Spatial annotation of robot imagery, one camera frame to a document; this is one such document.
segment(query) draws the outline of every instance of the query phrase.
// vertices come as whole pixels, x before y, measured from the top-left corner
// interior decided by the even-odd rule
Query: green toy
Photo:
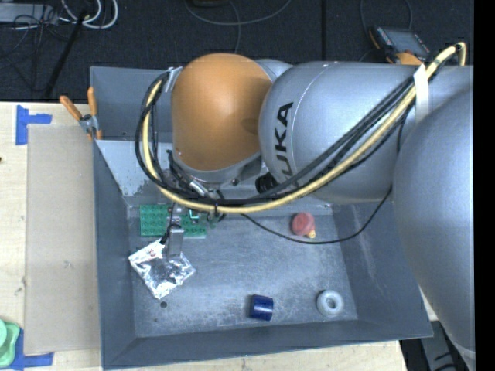
[[[0,319],[0,367],[12,364],[15,358],[15,342],[21,328],[15,323],[4,322]]]

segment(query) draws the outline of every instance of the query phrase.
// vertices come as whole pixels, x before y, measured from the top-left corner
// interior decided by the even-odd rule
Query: wooden table
[[[18,103],[0,102],[0,318],[24,325],[24,275],[26,249],[26,179],[27,145],[15,145],[15,109]],[[77,125],[61,104],[24,102],[30,114],[47,113],[52,123]],[[78,104],[83,114],[89,107]],[[99,370],[100,350],[56,352],[51,370]],[[170,366],[139,368],[140,370],[178,371],[406,371],[397,341],[366,345],[348,345],[326,349],[285,352],[274,355],[210,360]]]

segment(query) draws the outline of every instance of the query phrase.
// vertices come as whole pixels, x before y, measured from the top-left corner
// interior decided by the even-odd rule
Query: white ring
[[[325,290],[318,296],[316,307],[323,316],[336,316],[343,309],[342,296],[336,291]]]

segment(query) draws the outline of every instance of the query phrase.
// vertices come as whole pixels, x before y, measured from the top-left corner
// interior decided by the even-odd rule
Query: green object
[[[140,205],[141,236],[162,237],[169,225],[171,210],[172,205]],[[184,209],[180,214],[180,226],[184,229],[184,238],[207,237],[207,219],[204,214]]]
[[[0,319],[0,367],[12,364],[15,358],[15,342],[21,328],[15,323],[4,322]]]

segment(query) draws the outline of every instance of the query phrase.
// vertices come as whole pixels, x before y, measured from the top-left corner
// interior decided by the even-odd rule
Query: crumpled aluminum foil
[[[129,256],[132,268],[157,299],[165,297],[196,272],[182,253],[171,260],[163,254],[166,254],[166,244],[157,240]]]

